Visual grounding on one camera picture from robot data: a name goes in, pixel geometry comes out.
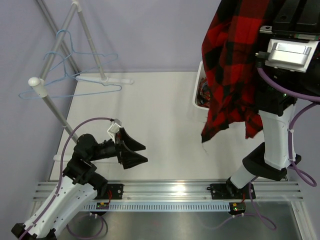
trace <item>wall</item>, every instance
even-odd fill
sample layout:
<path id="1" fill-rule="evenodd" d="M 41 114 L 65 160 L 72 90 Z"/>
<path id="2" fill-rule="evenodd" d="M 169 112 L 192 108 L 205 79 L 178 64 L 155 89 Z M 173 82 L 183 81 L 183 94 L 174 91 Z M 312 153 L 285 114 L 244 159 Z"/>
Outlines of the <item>wall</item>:
<path id="1" fill-rule="evenodd" d="M 296 104 L 296 112 L 300 111 L 310 102 L 299 100 Z M 302 161 L 299 163 L 299 169 L 310 174 L 320 184 L 320 162 L 319 162 L 319 136 L 320 127 L 317 125 L 320 117 L 320 108 L 314 107 L 303 114 L 294 125 L 294 149 L 295 152 L 302 156 Z M 319 204 L 320 191 L 317 188 L 307 185 L 300 177 L 292 170 L 289 171 L 289 179 L 298 181 L 303 195 L 307 211 L 311 218 L 314 230 L 317 234 L 317 239 L 320 239 L 320 222 Z"/>
<path id="2" fill-rule="evenodd" d="M 70 1 L 45 1 L 60 25 Z M 98 52 L 118 53 L 110 72 L 197 71 L 201 45 L 220 0 L 80 0 Z M 79 19 L 70 31 L 77 51 L 89 52 Z M 75 56 L 81 69 L 91 56 Z"/>
<path id="3" fill-rule="evenodd" d="M 0 215 L 1 239 L 15 239 L 11 228 L 23 223 L 37 182 L 48 179 L 62 128 L 41 99 L 22 100 L 28 79 L 38 76 L 54 37 L 33 1 L 4 1 L 0 7 Z M 49 75 L 62 75 L 57 69 Z M 50 87 L 58 95 L 72 93 L 67 80 Z M 70 99 L 54 101 L 64 114 Z"/>

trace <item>black mounting plate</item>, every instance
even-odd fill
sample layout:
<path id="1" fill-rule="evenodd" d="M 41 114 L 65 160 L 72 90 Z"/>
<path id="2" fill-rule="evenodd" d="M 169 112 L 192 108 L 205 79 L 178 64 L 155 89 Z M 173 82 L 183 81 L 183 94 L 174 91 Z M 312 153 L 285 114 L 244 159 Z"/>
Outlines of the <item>black mounting plate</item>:
<path id="1" fill-rule="evenodd" d="M 109 195 L 108 195 L 109 190 L 112 193 L 111 200 L 121 200 L 122 199 L 122 195 L 124 194 L 124 185 L 119 184 L 119 183 L 108 183 L 105 195 L 100 196 L 100 197 L 96 197 L 95 200 L 108 200 L 109 199 Z"/>
<path id="2" fill-rule="evenodd" d="M 242 189 L 239 189 L 238 193 L 235 193 L 234 196 L 231 196 L 227 190 L 226 183 L 213 183 L 210 184 L 208 190 L 211 192 L 212 200 L 242 200 L 250 199 L 249 197 L 249 184 L 245 185 Z M 256 192 L 253 184 L 251 184 L 251 196 L 252 199 L 256 199 Z"/>

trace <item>metallic floor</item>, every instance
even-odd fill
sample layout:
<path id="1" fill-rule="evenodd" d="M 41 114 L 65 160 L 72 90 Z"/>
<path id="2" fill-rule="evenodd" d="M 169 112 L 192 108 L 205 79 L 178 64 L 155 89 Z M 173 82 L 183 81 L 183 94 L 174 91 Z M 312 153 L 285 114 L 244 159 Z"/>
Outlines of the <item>metallic floor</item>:
<path id="1" fill-rule="evenodd" d="M 273 220 L 278 229 L 271 231 L 257 217 L 238 217 L 219 229 L 230 215 L 227 212 L 107 212 L 103 217 L 108 233 L 103 228 L 100 240 L 301 240 L 292 207 L 286 202 L 259 202 L 261 214 Z M 254 213 L 250 203 L 247 213 Z M 96 234 L 101 221 L 94 217 L 76 216 L 71 230 L 82 236 Z M 58 240 L 76 240 L 65 229 Z"/>

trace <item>white table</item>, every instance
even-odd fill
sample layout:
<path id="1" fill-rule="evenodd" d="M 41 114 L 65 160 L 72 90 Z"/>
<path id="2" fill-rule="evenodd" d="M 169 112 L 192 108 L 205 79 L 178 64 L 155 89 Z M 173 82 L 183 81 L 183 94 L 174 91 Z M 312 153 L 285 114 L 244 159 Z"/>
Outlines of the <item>white table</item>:
<path id="1" fill-rule="evenodd" d="M 96 161 L 96 172 L 108 180 L 227 179 L 242 159 L 264 141 L 262 132 L 246 140 L 244 123 L 234 123 L 202 145 L 204 123 L 193 115 L 192 105 L 196 72 L 110 73 L 108 76 L 133 79 L 135 83 L 124 85 L 119 92 L 74 97 L 67 117 L 73 128 L 89 118 L 118 118 L 127 133 L 146 146 L 139 153 L 148 162 L 131 169 L 123 170 L 116 158 Z M 78 82 L 75 94 L 111 89 L 113 86 Z M 103 120 L 90 122 L 77 135 L 90 133 L 101 142 L 109 139 L 109 126 Z M 61 154 L 67 136 L 64 131 L 57 154 Z M 72 154 L 74 146 L 71 141 L 67 155 Z M 59 165 L 54 162 L 51 180 L 59 178 Z"/>

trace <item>flannel shirt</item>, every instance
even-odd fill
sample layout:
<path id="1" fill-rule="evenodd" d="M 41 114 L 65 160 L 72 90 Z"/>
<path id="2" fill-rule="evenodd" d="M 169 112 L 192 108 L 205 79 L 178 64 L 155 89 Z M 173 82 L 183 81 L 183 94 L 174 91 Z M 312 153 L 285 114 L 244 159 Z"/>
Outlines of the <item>flannel shirt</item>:
<path id="1" fill-rule="evenodd" d="M 270 24 L 283 2 L 221 1 L 202 44 L 202 60 L 211 91 L 202 142 L 233 122 L 245 122 L 245 138 L 253 138 L 263 129 L 254 110 L 257 38 L 259 28 Z"/>

